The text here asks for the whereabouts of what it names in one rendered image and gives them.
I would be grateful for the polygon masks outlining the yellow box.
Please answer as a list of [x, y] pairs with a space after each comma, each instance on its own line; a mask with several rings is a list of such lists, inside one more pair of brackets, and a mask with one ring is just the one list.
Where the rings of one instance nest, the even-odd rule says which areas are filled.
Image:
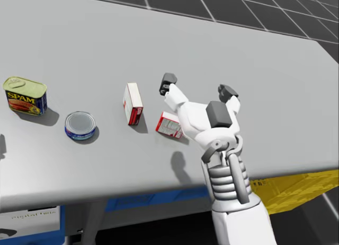
[[253, 179], [250, 184], [271, 215], [293, 210], [339, 186], [339, 170]]

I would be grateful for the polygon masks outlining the blue flat can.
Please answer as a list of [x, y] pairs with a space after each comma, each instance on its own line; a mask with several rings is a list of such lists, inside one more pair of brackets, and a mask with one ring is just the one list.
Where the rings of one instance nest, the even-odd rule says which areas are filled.
[[65, 133], [75, 141], [84, 141], [91, 138], [96, 131], [94, 117], [84, 111], [76, 111], [67, 115], [65, 119]]

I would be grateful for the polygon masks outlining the white box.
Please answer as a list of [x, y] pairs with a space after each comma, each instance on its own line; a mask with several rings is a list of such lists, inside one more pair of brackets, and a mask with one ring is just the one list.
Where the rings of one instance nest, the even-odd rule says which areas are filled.
[[60, 207], [0, 213], [0, 241], [60, 229]]

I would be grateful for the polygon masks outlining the large red and white carton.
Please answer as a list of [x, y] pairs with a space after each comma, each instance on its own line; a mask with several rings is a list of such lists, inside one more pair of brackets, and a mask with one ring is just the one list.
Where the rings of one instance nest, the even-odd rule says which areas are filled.
[[127, 83], [123, 96], [123, 108], [128, 125], [138, 125], [144, 105], [137, 83]]

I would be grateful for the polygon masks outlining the small red and white carton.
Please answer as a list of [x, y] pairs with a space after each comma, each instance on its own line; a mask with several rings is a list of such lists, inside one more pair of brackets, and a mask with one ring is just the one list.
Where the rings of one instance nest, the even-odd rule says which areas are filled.
[[183, 135], [177, 115], [163, 111], [157, 123], [156, 132], [180, 139]]

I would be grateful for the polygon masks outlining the blue box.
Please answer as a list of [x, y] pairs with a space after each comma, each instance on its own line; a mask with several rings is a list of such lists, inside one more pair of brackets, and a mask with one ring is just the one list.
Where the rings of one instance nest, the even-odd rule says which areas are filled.
[[105, 211], [112, 212], [135, 207], [187, 201], [190, 199], [203, 197], [209, 197], [208, 190], [205, 186], [181, 190], [169, 190], [156, 194], [145, 194], [109, 199]]

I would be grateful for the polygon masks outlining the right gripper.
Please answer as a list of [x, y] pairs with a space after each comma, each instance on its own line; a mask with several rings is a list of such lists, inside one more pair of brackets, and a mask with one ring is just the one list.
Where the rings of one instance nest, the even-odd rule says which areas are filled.
[[188, 98], [176, 86], [177, 77], [173, 73], [163, 75], [159, 93], [173, 112], [177, 112], [183, 134], [207, 150], [212, 142], [220, 140], [228, 143], [229, 149], [237, 144], [236, 135], [240, 133], [236, 115], [240, 110], [239, 94], [228, 85], [218, 86], [219, 100], [225, 103], [232, 124], [229, 128], [212, 128], [206, 112], [207, 105], [188, 102]]

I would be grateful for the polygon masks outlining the green and blue rectangular can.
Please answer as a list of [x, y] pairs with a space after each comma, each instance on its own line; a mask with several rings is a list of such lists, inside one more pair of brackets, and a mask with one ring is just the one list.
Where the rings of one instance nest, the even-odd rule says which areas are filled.
[[9, 108], [34, 116], [45, 114], [47, 86], [43, 83], [21, 77], [9, 77], [3, 83]]

